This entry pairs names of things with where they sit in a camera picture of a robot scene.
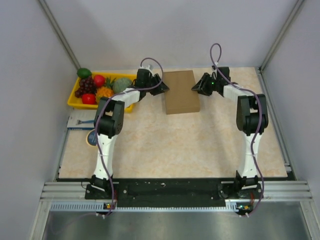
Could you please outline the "brown cardboard box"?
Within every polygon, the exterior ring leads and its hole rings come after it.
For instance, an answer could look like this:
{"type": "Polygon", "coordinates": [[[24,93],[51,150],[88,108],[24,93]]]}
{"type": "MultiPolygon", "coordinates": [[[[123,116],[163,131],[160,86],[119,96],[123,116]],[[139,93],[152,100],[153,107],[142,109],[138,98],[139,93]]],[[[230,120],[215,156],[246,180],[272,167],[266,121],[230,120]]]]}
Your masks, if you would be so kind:
{"type": "Polygon", "coordinates": [[[167,115],[197,113],[200,99],[196,91],[195,76],[192,70],[169,71],[164,73],[164,83],[169,90],[164,93],[167,115]]]}

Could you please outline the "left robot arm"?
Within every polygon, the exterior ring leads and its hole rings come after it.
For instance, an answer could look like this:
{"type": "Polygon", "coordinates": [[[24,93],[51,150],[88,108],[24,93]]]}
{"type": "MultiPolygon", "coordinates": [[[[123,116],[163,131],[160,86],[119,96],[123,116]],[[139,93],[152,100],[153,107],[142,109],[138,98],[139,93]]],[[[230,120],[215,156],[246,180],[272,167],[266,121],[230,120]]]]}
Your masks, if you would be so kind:
{"type": "Polygon", "coordinates": [[[140,67],[136,79],[120,93],[102,97],[94,119],[94,134],[97,145],[96,167],[91,177],[91,186],[102,198],[109,198],[114,191],[112,161],[118,135],[124,125],[125,108],[141,101],[147,93],[153,96],[169,90],[152,66],[140,67]]]}

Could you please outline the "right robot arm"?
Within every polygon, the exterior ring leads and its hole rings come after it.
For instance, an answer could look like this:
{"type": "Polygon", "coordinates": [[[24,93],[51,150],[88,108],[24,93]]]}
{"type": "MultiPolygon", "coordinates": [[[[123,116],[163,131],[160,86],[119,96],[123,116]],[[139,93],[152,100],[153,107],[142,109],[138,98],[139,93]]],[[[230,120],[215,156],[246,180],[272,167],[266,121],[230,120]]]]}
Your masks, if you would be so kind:
{"type": "Polygon", "coordinates": [[[213,66],[212,73],[204,73],[191,90],[204,96],[216,92],[236,103],[236,127],[243,133],[244,139],[242,162],[233,184],[219,186],[220,196],[224,199],[232,195],[245,198],[250,193],[260,191],[259,176],[262,172],[257,158],[262,135],[269,125],[266,96],[231,82],[228,67],[213,66]]]}

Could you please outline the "green melon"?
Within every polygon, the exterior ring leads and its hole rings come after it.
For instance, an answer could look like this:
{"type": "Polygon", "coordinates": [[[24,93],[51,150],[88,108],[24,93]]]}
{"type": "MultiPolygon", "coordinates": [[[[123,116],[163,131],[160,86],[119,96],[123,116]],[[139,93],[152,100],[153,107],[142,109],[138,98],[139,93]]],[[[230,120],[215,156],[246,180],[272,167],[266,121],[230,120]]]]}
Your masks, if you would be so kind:
{"type": "Polygon", "coordinates": [[[127,77],[117,78],[112,82],[112,90],[115,94],[123,92],[132,85],[132,80],[127,77]]]}

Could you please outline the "orange pineapple toy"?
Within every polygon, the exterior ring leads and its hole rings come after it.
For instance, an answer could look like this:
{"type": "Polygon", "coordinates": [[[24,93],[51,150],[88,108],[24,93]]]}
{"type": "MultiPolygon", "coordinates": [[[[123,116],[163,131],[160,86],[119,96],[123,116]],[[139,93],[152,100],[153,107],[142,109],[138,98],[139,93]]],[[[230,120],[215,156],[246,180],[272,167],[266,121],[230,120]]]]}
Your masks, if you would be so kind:
{"type": "Polygon", "coordinates": [[[112,97],[115,94],[114,90],[113,90],[113,86],[114,86],[115,80],[116,80],[116,78],[112,79],[110,77],[107,77],[106,80],[105,80],[104,85],[97,89],[96,94],[95,94],[95,99],[96,99],[97,103],[100,102],[100,99],[102,97],[109,98],[109,97],[112,97]]]}

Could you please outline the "red apple upper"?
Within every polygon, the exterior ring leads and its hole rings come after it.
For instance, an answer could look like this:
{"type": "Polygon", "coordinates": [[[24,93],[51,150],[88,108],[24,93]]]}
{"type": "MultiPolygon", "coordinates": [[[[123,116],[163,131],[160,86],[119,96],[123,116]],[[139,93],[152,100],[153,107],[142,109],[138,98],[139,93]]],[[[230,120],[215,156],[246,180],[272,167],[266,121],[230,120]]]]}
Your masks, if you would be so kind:
{"type": "Polygon", "coordinates": [[[106,79],[104,76],[97,74],[93,77],[93,82],[96,88],[101,88],[104,86],[106,79]]]}

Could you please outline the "red apple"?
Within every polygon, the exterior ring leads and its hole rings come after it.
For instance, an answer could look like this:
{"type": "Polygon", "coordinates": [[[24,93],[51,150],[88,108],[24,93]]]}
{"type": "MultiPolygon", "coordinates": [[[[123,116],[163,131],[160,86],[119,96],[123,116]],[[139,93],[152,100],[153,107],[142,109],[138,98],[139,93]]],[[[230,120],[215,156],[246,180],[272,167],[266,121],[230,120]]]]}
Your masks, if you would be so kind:
{"type": "Polygon", "coordinates": [[[104,86],[106,79],[104,76],[97,74],[93,77],[93,82],[96,88],[101,88],[104,86]]]}
{"type": "Polygon", "coordinates": [[[95,105],[96,95],[93,93],[85,93],[81,97],[82,104],[84,105],[95,105]]]}

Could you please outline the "dark red grape bunch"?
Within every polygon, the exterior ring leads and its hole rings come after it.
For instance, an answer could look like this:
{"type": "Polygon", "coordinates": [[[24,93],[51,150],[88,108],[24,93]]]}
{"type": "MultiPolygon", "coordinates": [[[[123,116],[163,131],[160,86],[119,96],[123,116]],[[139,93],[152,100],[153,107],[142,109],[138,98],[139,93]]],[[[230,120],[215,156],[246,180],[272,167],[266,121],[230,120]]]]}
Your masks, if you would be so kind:
{"type": "Polygon", "coordinates": [[[96,94],[97,87],[94,83],[92,76],[81,78],[78,83],[78,89],[75,91],[74,96],[81,98],[84,94],[96,94]]]}

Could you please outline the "red apple lower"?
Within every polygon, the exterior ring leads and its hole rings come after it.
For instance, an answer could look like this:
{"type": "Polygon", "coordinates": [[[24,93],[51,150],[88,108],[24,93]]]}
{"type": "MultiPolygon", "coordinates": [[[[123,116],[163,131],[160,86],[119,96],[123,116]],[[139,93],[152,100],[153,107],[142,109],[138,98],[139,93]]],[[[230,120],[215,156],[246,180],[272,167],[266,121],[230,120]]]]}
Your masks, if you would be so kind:
{"type": "Polygon", "coordinates": [[[95,105],[96,95],[93,93],[85,93],[81,97],[82,104],[84,105],[95,105]]]}

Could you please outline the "green avocado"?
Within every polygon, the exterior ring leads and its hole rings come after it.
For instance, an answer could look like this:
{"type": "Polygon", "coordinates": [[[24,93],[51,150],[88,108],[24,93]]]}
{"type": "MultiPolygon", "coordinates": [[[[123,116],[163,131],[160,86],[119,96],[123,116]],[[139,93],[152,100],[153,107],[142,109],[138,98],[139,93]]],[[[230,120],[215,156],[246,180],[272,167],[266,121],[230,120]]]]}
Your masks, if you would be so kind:
{"type": "Polygon", "coordinates": [[[88,68],[79,68],[76,72],[80,79],[86,79],[92,75],[92,72],[88,68]]]}

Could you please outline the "blue tape roll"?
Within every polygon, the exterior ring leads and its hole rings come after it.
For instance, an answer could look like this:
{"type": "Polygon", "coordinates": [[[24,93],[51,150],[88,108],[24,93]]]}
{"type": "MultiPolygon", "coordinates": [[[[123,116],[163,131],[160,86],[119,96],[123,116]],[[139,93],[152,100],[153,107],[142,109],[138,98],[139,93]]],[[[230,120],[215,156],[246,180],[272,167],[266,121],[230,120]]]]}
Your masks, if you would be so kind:
{"type": "Polygon", "coordinates": [[[97,138],[96,138],[94,129],[88,132],[85,140],[86,140],[86,143],[91,147],[95,147],[97,145],[97,138]]]}

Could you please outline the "razor blister pack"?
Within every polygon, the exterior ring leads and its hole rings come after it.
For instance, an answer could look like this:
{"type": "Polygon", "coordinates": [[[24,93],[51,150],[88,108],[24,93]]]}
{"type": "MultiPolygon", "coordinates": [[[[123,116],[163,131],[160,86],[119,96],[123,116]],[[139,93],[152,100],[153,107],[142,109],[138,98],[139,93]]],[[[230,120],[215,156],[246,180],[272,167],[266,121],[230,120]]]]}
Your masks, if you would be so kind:
{"type": "Polygon", "coordinates": [[[74,109],[71,111],[67,128],[70,130],[93,130],[96,116],[95,109],[74,109]]]}

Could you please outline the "yellow plastic tray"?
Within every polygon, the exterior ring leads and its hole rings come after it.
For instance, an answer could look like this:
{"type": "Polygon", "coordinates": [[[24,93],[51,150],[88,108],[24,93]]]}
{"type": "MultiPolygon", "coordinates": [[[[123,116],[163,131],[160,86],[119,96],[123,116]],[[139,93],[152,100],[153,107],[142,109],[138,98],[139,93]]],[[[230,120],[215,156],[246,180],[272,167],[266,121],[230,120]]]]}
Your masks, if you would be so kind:
{"type": "MultiPolygon", "coordinates": [[[[111,72],[99,72],[99,71],[93,71],[92,72],[92,77],[94,77],[95,75],[102,75],[104,77],[110,77],[111,80],[113,81],[114,79],[119,79],[119,78],[129,78],[131,81],[133,81],[134,79],[136,79],[136,75],[135,74],[124,74],[124,73],[111,73],[111,72]]],[[[79,82],[80,82],[80,78],[77,77],[75,84],[73,86],[73,89],[69,95],[67,104],[70,107],[73,107],[75,109],[81,109],[81,110],[96,110],[98,108],[97,104],[83,104],[82,103],[82,99],[81,98],[77,98],[75,97],[75,91],[79,89],[79,82]]]]}

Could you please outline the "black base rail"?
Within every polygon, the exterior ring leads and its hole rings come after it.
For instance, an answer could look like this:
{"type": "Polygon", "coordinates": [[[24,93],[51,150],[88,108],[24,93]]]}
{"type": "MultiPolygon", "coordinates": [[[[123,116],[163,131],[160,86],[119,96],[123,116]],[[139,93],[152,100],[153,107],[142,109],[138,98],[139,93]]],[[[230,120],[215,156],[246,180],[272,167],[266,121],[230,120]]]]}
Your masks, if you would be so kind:
{"type": "Polygon", "coordinates": [[[115,178],[113,192],[86,185],[86,200],[114,200],[118,207],[222,207],[226,200],[257,201],[258,192],[222,198],[221,184],[232,185],[231,178],[115,178]]]}

